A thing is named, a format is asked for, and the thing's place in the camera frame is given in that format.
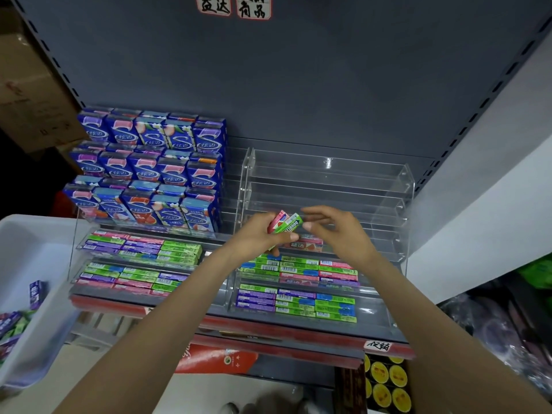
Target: forearm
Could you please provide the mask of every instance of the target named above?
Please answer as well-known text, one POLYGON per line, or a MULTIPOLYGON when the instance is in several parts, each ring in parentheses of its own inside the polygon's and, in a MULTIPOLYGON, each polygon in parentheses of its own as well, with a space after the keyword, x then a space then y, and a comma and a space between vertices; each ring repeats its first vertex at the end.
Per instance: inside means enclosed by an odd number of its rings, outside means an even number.
POLYGON ((234 265, 229 248, 206 258, 96 363, 55 413, 151 413, 234 265))
POLYGON ((530 383, 469 336, 381 255, 359 270, 385 301, 418 362, 437 384, 448 384, 439 392, 453 412, 552 412, 530 383))

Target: cardboard box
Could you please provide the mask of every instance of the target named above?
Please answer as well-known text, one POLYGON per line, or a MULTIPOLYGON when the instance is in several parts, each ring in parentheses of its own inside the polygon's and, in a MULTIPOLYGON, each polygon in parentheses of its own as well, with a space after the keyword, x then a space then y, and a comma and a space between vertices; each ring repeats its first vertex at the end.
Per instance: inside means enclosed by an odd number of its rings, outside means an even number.
POLYGON ((87 139, 74 99, 33 43, 17 12, 0 9, 0 127, 25 152, 87 139))

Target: left hand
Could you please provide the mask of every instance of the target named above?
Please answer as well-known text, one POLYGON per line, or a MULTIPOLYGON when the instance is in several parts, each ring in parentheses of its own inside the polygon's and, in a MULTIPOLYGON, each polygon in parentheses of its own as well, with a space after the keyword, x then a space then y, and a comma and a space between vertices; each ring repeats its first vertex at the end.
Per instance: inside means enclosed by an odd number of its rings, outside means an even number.
MULTIPOLYGON (((224 248, 232 250, 232 260, 236 267, 260 256, 272 246, 299 239, 295 232, 269 234, 267 228, 274 218, 276 214, 273 212, 253 215, 242 229, 223 245, 224 248)), ((276 257, 280 255, 278 247, 274 247, 270 252, 276 257)))

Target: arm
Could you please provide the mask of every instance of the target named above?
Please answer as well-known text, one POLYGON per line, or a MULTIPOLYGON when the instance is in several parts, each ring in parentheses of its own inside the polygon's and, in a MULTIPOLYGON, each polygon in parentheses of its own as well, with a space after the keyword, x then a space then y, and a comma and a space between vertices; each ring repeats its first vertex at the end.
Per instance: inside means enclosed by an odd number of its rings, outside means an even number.
POLYGON ((254 215, 103 356, 54 411, 151 413, 216 293, 231 271, 295 233, 267 234, 273 213, 254 215))
POLYGON ((304 208, 303 227, 333 247, 335 254, 365 274, 385 301, 420 368, 434 379, 454 413, 552 413, 552 407, 427 299, 389 263, 349 212, 329 206, 304 208), (333 223, 335 230, 322 227, 333 223))

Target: hand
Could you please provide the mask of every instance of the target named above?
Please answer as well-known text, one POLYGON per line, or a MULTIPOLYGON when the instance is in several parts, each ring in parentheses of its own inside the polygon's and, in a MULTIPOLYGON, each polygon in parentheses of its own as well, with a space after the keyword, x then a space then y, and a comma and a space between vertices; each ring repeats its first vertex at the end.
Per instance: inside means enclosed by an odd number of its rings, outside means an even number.
POLYGON ((303 228, 331 245, 333 252, 355 269, 362 270, 379 255, 361 223, 350 212, 323 205, 301 210, 307 221, 303 228), (335 225, 333 231, 322 226, 328 223, 335 225))
POLYGON ((236 267, 260 256, 271 247, 274 247, 271 250, 272 255, 278 257, 280 251, 275 246, 299 239, 295 232, 269 234, 268 225, 274 218, 276 214, 273 212, 253 215, 242 229, 223 245, 232 250, 232 261, 236 267))

